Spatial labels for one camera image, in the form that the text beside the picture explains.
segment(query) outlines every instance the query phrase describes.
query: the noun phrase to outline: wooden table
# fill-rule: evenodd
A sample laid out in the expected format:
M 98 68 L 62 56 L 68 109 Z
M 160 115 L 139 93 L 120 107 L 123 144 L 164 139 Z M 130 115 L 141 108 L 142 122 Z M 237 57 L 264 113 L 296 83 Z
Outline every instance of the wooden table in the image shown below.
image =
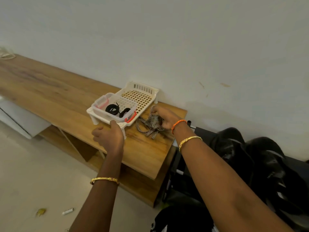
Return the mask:
M 98 126 L 86 110 L 100 96 L 118 90 L 20 55 L 0 60 L 0 95 L 51 122 L 53 126 L 41 136 L 96 171 L 106 151 L 92 140 L 91 131 Z M 171 105 L 158 105 L 183 118 L 187 114 Z M 141 117 L 148 114 L 149 108 Z M 109 129 L 105 123 L 100 125 Z M 138 132 L 135 125 L 125 131 L 121 186 L 153 205 L 175 151 L 171 148 L 174 137 L 166 132 L 152 140 Z

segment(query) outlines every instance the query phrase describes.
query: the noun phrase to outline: patterned rope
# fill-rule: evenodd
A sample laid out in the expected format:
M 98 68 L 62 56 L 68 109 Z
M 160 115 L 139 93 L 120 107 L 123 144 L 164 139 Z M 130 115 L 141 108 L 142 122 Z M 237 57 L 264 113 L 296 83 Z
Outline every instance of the patterned rope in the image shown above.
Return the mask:
M 146 137 L 148 137 L 150 134 L 152 134 L 154 132 L 154 134 L 152 135 L 152 140 L 156 137 L 156 135 L 158 134 L 158 132 L 160 131 L 166 131 L 167 129 L 160 129 L 160 123 L 163 120 L 160 116 L 155 115 L 152 113 L 152 109 L 155 107 L 156 105 L 151 106 L 150 108 L 150 113 L 148 116 L 147 120 L 144 120 L 143 118 L 138 118 L 135 122 L 136 124 L 136 128 L 139 132 L 146 134 Z M 142 131 L 138 125 L 138 122 L 141 121 L 142 123 L 144 123 L 149 130 L 148 131 Z

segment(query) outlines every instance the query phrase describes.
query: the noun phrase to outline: tile floor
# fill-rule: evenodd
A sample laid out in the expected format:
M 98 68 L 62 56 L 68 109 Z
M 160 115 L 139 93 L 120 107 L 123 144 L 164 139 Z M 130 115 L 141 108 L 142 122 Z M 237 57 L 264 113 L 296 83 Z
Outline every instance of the tile floor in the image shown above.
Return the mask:
M 0 122 L 0 231 L 64 232 L 95 176 L 96 172 L 44 139 L 28 140 Z M 72 207 L 74 212 L 62 215 Z M 47 211 L 35 217 L 39 208 Z M 110 231 L 149 231 L 158 212 L 119 188 Z

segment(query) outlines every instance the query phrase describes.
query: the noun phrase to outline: person's left hand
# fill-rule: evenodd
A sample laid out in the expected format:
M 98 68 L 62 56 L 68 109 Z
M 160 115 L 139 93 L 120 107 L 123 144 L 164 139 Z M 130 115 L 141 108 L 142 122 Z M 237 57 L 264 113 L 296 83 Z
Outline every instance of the person's left hand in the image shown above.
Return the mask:
M 112 120 L 110 122 L 111 129 L 105 130 L 103 127 L 96 128 L 92 131 L 93 140 L 104 147 L 107 154 L 123 153 L 124 136 L 121 128 Z

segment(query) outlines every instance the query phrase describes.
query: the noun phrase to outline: person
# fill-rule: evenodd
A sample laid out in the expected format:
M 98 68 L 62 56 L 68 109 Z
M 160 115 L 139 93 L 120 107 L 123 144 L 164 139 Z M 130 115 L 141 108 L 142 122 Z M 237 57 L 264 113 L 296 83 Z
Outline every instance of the person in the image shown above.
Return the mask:
M 171 129 L 181 120 L 175 113 L 160 106 L 155 106 L 152 112 L 164 119 L 162 126 L 165 129 Z M 123 156 L 124 136 L 115 121 L 111 121 L 110 125 L 110 130 L 99 127 L 92 132 L 93 140 L 107 152 L 97 177 L 117 179 Z M 175 125 L 174 136 L 179 145 L 181 141 L 195 134 L 185 122 L 179 122 Z M 292 229 L 202 140 L 188 140 L 181 147 L 181 154 L 220 232 L 292 232 Z M 95 181 L 70 232 L 109 231 L 117 187 L 118 184 L 113 181 Z

